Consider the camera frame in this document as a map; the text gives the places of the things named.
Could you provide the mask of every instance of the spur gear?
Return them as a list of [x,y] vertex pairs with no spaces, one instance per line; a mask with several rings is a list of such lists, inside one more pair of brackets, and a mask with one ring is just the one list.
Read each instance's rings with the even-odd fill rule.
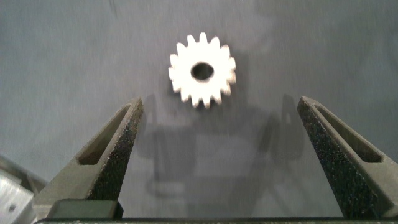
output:
[[192,99],[197,107],[202,100],[206,108],[210,100],[221,104],[221,93],[231,94],[230,84],[236,83],[235,59],[229,54],[229,47],[220,47],[220,40],[214,37],[210,43],[205,33],[196,42],[192,35],[187,37],[188,46],[177,44],[178,55],[170,55],[170,80],[173,91],[181,93],[181,100]]

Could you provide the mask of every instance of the gear hole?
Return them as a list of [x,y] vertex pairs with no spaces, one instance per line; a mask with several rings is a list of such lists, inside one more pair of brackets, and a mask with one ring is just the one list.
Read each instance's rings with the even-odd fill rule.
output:
[[214,73],[214,68],[207,63],[198,63],[191,69],[191,75],[197,80],[206,80],[210,78]]

